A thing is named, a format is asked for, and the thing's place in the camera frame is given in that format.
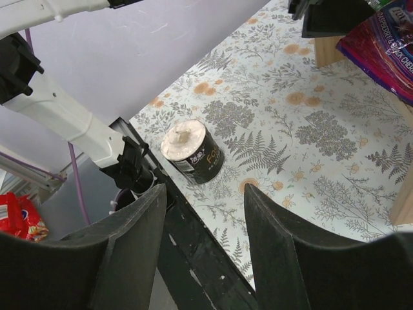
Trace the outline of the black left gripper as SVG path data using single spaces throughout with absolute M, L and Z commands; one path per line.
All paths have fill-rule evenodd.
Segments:
M 345 36 L 375 10 L 364 0 L 289 0 L 288 13 L 303 20 L 303 38 L 318 38 Z

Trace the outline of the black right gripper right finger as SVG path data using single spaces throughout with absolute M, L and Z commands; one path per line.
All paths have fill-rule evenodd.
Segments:
M 260 309 L 411 309 L 412 234 L 359 242 L 310 223 L 253 185 L 244 193 Z

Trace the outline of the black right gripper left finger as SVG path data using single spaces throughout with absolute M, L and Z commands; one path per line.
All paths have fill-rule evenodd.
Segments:
M 1 235 L 2 309 L 148 309 L 166 187 L 58 241 Z

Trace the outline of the purple pink Fox's candy bag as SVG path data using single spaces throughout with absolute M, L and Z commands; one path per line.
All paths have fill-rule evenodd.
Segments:
M 391 1 L 339 40 L 336 49 L 412 106 L 412 1 Z

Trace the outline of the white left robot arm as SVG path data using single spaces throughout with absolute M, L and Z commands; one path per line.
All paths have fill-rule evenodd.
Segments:
M 49 128 L 84 152 L 116 186 L 138 196 L 156 183 L 147 145 L 105 125 L 67 94 L 41 66 L 19 31 L 80 12 L 120 8 L 131 1 L 2 1 L 1 105 Z

